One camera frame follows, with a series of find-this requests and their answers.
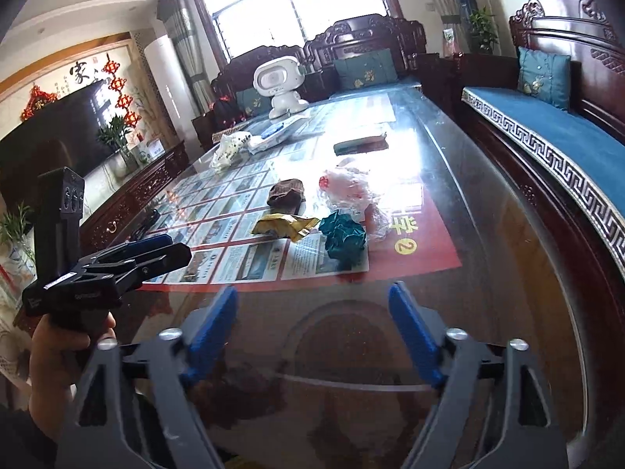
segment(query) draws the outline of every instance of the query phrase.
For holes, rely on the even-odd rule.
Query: teal pillow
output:
[[[365,86],[397,81],[390,49],[334,60],[334,68],[341,80],[341,90],[357,90]]]
[[[248,118],[266,114],[271,111],[271,99],[262,97],[256,88],[248,88],[243,92],[236,92],[236,103]]]
[[[519,91],[569,110],[571,98],[571,57],[519,48]]]

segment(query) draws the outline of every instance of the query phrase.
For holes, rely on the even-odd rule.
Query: glass tabletop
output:
[[[139,291],[156,307],[134,341],[180,325],[225,284],[239,291],[223,358],[190,394],[212,442],[268,469],[400,467],[436,394],[388,313],[396,280],[477,340],[526,340],[572,440],[585,404],[575,292],[530,202],[417,90],[369,92],[305,116],[286,142],[221,174],[208,153],[154,201],[161,218],[147,236],[168,232],[193,257]],[[337,157],[333,145],[363,126],[386,131],[388,148]],[[299,214],[327,216],[319,179],[346,159],[367,173],[389,219],[351,270],[329,258],[318,231],[298,243],[251,234],[280,180],[302,180]],[[363,224],[377,227],[371,210]],[[478,388],[455,467],[473,456],[485,396]]]

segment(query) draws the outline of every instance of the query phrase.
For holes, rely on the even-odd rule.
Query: crumpled teal paper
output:
[[[321,220],[319,229],[326,236],[327,255],[338,260],[342,269],[351,269],[358,263],[366,239],[363,226],[349,214],[335,211]]]

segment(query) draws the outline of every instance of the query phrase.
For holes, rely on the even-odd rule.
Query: black tv screen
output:
[[[69,167],[85,176],[111,154],[98,140],[111,102],[99,81],[48,104],[0,140],[0,192],[12,210],[37,206],[37,176]]]

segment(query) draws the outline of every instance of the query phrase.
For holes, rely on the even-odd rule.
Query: yellow number circle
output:
[[[408,256],[417,250],[417,242],[414,239],[402,238],[395,244],[395,251],[403,256]]]

